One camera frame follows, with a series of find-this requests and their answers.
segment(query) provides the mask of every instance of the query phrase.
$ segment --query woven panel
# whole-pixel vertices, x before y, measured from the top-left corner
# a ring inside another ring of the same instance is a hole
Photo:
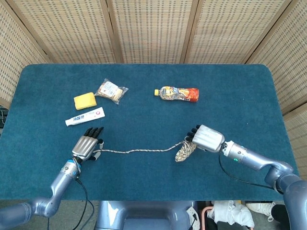
[[[14,3],[56,62],[115,62],[99,0]]]
[[[283,113],[294,109],[296,106],[291,105],[307,95],[306,58],[307,0],[301,0],[249,60],[272,71]]]
[[[205,0],[187,63],[242,63],[283,0]]]
[[[179,63],[193,0],[112,0],[125,63]]]
[[[22,69],[47,59],[0,2],[0,105],[11,104]]]
[[[284,122],[299,172],[307,179],[307,104],[284,116]]]

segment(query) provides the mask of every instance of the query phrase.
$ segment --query shoe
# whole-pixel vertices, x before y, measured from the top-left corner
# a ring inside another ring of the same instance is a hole
[[[274,207],[275,203],[250,203],[246,206],[254,211],[268,216],[268,222],[272,222],[274,218],[272,217],[271,210]]]

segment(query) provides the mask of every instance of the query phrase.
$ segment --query rope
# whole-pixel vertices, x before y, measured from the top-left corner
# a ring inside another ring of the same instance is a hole
[[[192,143],[192,142],[187,142],[187,141],[181,141],[175,145],[173,145],[172,147],[168,148],[168,149],[132,149],[129,151],[115,151],[115,150],[110,150],[110,149],[99,149],[99,150],[95,150],[93,151],[95,152],[113,152],[113,153],[123,153],[123,154],[128,154],[131,152],[167,152],[170,151],[174,148],[176,148],[178,145],[182,144],[181,149],[177,152],[176,157],[175,157],[175,161],[179,162],[179,161],[184,161],[186,158],[189,157],[189,155],[191,155],[191,153],[196,149],[196,144]]]
[[[193,142],[184,141],[181,149],[176,154],[175,161],[185,161],[195,149],[196,144]]]

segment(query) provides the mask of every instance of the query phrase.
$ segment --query plastic bag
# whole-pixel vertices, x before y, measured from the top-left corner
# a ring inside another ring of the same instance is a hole
[[[95,93],[95,96],[111,99],[115,104],[118,104],[127,90],[128,88],[118,87],[116,84],[113,84],[110,80],[105,78],[105,81]]]

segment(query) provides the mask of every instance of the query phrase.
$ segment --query table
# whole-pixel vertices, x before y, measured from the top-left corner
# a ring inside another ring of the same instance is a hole
[[[96,97],[77,111],[73,98],[96,92],[105,78],[129,90],[119,105]],[[199,88],[197,103],[165,101],[154,89]],[[66,127],[65,120],[102,106],[101,119]],[[264,65],[39,64],[24,68],[0,139],[0,199],[50,196],[50,184],[89,127],[105,129],[104,148],[167,149],[204,124],[267,157],[295,160],[270,71]],[[169,152],[103,153],[83,164],[80,179],[91,200],[276,200],[274,191],[226,176],[218,154],[197,149],[175,162]],[[222,158],[235,176],[264,183],[255,172]],[[73,183],[64,199],[84,199]]]

